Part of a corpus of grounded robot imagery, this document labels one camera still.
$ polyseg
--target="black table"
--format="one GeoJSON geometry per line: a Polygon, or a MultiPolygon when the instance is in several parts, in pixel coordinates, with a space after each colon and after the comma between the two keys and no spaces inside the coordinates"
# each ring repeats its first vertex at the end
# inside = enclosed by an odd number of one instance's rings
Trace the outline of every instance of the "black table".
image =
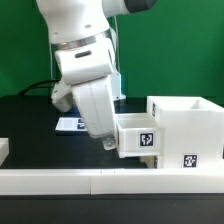
{"type": "MultiPolygon", "coordinates": [[[[128,99],[116,111],[144,112],[145,103],[128,99]]],[[[10,140],[1,169],[145,167],[105,151],[87,133],[56,132],[61,116],[79,113],[61,114],[45,96],[0,98],[0,137],[10,140]]],[[[223,208],[218,194],[1,196],[0,223],[224,223],[223,208]]]]}

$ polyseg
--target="green backdrop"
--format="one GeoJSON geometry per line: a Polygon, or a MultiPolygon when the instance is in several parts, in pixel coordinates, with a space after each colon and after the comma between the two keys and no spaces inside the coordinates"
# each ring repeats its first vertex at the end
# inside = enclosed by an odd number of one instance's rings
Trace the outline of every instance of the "green backdrop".
{"type": "MultiPolygon", "coordinates": [[[[151,11],[118,16],[125,94],[224,105],[223,11],[223,0],[159,0],[151,11]]],[[[35,0],[1,0],[0,34],[0,96],[50,78],[47,27],[35,0]]]]}

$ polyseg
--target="white base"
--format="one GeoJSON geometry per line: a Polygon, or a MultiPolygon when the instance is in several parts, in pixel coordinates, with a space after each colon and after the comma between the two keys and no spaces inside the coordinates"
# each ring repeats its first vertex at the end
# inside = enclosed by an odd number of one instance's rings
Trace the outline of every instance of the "white base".
{"type": "MultiPolygon", "coordinates": [[[[0,138],[0,161],[7,155],[0,138]]],[[[224,161],[212,169],[0,170],[0,195],[152,193],[224,193],[224,161]]]]}

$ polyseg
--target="white box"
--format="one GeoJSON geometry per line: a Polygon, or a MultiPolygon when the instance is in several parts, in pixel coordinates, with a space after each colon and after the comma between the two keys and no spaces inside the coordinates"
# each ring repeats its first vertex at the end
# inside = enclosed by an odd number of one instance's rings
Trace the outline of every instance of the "white box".
{"type": "Polygon", "coordinates": [[[120,158],[160,155],[162,132],[147,113],[117,114],[116,123],[120,158]]]}
{"type": "Polygon", "coordinates": [[[223,160],[224,109],[200,97],[148,97],[164,130],[163,168],[213,168],[223,160]]]}

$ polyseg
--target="white block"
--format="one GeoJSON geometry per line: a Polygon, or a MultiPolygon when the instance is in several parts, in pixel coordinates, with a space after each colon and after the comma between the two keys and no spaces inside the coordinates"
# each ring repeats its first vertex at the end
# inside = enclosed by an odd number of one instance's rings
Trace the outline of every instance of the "white block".
{"type": "Polygon", "coordinates": [[[0,138],[0,166],[9,154],[9,143],[7,138],[0,138]]]}

